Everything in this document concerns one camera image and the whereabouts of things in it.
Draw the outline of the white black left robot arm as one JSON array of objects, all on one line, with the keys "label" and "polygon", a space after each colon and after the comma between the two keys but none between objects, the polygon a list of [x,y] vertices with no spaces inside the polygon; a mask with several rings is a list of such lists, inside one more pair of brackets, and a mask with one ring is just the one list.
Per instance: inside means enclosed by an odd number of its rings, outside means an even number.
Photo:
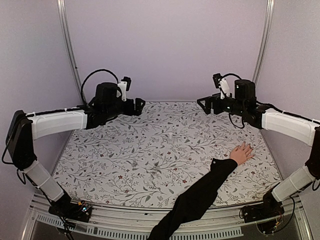
[{"label": "white black left robot arm", "polygon": [[24,173],[37,188],[55,202],[55,209],[63,216],[74,213],[74,205],[63,188],[38,161],[33,142],[45,136],[73,130],[89,130],[114,120],[119,115],[139,116],[146,102],[129,99],[129,83],[103,82],[97,85],[95,96],[87,105],[41,113],[14,113],[5,140],[5,152],[11,164]]}]

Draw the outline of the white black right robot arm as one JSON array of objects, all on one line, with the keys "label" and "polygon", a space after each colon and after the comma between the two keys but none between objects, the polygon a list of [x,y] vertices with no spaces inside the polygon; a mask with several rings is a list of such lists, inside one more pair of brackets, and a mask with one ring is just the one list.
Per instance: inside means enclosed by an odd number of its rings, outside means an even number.
[{"label": "white black right robot arm", "polygon": [[248,123],[254,128],[275,131],[311,147],[310,156],[305,164],[264,195],[264,203],[259,206],[258,213],[262,218],[269,218],[278,210],[279,202],[319,180],[320,122],[281,111],[270,103],[259,103],[255,83],[250,80],[235,80],[234,93],[230,92],[225,78],[219,76],[213,81],[220,92],[197,100],[207,115],[223,112],[237,115],[243,123]]}]

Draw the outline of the black sleeved forearm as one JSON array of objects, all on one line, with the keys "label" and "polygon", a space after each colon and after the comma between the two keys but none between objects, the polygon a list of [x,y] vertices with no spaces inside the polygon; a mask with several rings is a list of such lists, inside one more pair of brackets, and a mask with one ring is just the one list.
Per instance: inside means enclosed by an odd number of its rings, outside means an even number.
[{"label": "black sleeved forearm", "polygon": [[177,197],[172,210],[153,227],[148,239],[168,240],[181,224],[201,219],[214,203],[218,189],[237,166],[233,159],[214,158],[210,171]]}]

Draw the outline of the person's bare hand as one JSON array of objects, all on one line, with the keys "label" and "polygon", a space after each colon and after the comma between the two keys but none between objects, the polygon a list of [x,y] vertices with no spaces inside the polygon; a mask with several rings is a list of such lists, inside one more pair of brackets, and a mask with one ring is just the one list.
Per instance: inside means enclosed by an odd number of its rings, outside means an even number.
[{"label": "person's bare hand", "polygon": [[234,160],[238,166],[244,164],[249,159],[253,158],[254,155],[252,154],[253,148],[251,145],[246,143],[245,141],[241,144],[236,146],[229,154],[229,158]]}]

